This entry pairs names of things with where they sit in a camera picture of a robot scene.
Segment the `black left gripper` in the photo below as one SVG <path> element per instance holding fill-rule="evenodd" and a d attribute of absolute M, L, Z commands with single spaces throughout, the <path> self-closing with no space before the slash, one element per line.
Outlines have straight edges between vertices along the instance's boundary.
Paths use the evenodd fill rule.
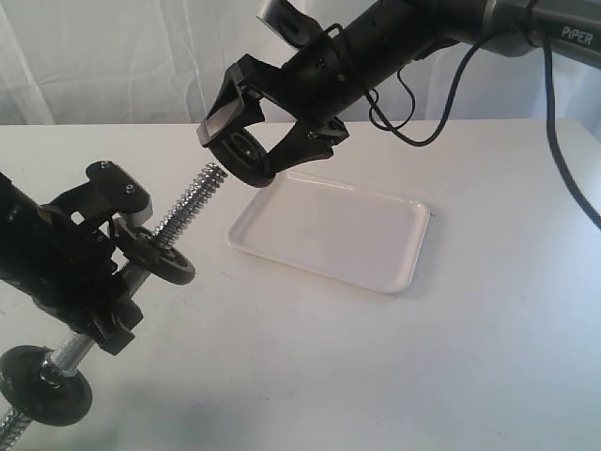
<path fill-rule="evenodd" d="M 38 204 L 23 192 L 1 194 L 1 279 L 29 295 L 72 329 L 89 329 L 105 352 L 118 355 L 144 315 L 116 271 L 118 248 L 139 268 L 150 266 L 145 235 L 114 219 L 98 192 L 64 192 Z"/>

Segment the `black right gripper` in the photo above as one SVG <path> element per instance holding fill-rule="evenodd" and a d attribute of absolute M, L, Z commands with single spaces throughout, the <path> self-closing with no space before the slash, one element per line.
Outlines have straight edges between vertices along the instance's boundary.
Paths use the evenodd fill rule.
<path fill-rule="evenodd" d="M 322 27 L 315 38 L 281 67 L 244 55 L 224 73 L 222 87 L 197 128 L 211 148 L 248 126 L 265 121 L 269 100 L 298 121 L 267 153 L 269 174 L 328 160 L 349 138 L 337 116 L 408 63 L 451 41 L 429 1 L 376 1 L 347 26 Z"/>

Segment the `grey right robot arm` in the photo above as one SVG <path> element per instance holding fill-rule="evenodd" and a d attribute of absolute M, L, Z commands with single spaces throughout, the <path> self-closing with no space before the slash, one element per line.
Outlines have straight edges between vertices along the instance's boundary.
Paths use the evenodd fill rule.
<path fill-rule="evenodd" d="M 348 25 L 321 26 L 286 1 L 267 22 L 295 50 L 279 67 L 244 55 L 197 130 L 200 144 L 254 187 L 329 159 L 347 139 L 341 114 L 407 64 L 466 43 L 518 57 L 553 52 L 600 63 L 600 7 L 586 1 L 377 1 Z"/>

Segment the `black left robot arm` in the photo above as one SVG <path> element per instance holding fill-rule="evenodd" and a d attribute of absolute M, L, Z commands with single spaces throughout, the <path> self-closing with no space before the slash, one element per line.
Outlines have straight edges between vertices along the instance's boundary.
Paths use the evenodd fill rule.
<path fill-rule="evenodd" d="M 37 308 L 117 355 L 142 320 L 113 260 L 113 217 L 151 216 L 151 200 L 126 173 L 88 177 L 44 205 L 1 178 L 1 279 Z"/>

